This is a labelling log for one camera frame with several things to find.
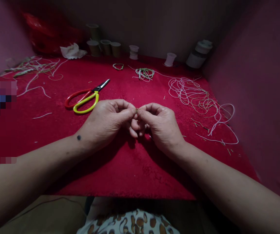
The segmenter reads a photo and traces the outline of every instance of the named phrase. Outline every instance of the scissor blade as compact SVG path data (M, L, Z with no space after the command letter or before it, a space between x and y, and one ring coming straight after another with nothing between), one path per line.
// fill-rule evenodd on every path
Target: scissor blade
M111 79L108 79L107 81L105 81L104 83L102 83L102 84L100 85L100 90L101 90L102 88L104 88L104 86L106 86L107 83L109 83L110 80L111 80Z

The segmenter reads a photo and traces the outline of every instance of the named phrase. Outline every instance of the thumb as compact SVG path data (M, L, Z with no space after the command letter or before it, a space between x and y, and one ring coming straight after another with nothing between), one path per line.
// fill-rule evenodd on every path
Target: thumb
M138 116L148 125L154 125L155 119L157 116L152 115L150 112L145 110L138 110Z
M136 114L136 109L128 108L125 110L122 110L121 112L117 113L117 120L119 124L123 124L133 118L133 116Z

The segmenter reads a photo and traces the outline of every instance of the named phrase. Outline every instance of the red plastic bag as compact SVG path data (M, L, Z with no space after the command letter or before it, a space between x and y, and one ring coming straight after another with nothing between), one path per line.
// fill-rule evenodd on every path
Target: red plastic bag
M83 31L72 28L58 11L52 10L48 5L41 8L39 14L35 13L34 6L33 13L29 13L27 9L22 10L23 17L30 27L30 41L37 51L60 55L60 46L68 47L83 41Z

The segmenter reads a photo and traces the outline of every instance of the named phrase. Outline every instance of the patterned clothing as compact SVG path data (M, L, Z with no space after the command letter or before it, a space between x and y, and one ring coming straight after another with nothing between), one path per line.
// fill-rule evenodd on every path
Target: patterned clothing
M77 234L179 234L163 215L153 215L137 209L124 214L100 215L87 220Z

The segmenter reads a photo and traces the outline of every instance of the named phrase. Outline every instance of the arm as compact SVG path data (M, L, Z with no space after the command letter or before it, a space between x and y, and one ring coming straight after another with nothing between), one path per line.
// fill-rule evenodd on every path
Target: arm
M174 112L156 103L138 110L140 135L149 126L154 142L181 166L234 223L254 233L280 233L280 197L243 173L185 142Z
M122 125L130 128L136 108L125 100L100 101L73 135L0 164L0 226L40 196L78 162L108 145Z

